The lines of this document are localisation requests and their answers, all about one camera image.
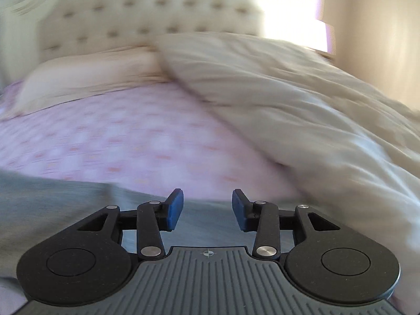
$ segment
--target pillow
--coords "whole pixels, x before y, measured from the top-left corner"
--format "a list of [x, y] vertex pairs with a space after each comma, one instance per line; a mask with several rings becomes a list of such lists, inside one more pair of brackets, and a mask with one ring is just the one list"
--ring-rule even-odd
[[65, 56], [39, 65], [24, 81], [14, 105], [0, 119], [109, 91], [167, 81], [157, 53], [150, 46]]

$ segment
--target tufted headboard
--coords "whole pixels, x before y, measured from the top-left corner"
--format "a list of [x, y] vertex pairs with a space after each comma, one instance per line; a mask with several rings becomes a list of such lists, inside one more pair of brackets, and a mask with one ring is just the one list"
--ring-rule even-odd
[[259, 35], [262, 0], [24, 0], [2, 13], [1, 62], [9, 82], [60, 56], [152, 44], [157, 35]]

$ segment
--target sunlight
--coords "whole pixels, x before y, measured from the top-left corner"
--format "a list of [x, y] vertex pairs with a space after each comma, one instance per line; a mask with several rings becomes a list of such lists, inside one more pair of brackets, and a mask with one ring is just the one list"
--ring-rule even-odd
[[328, 52], [327, 28], [317, 20], [320, 0], [267, 0], [264, 36]]

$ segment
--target white duvet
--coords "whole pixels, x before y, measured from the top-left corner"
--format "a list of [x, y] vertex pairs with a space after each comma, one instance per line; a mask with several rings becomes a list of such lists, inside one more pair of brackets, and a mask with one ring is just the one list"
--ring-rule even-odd
[[293, 168], [314, 206], [392, 250], [398, 307], [418, 314], [420, 115], [287, 42], [190, 33], [158, 48], [213, 112]]

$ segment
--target pink patterned sheet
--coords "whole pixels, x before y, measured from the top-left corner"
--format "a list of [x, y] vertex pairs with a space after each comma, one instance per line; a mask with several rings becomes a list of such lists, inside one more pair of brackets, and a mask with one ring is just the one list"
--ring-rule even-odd
[[[7, 108], [20, 83], [9, 86]], [[106, 93], [0, 122], [0, 167], [166, 196], [295, 198], [275, 165], [176, 83]]]

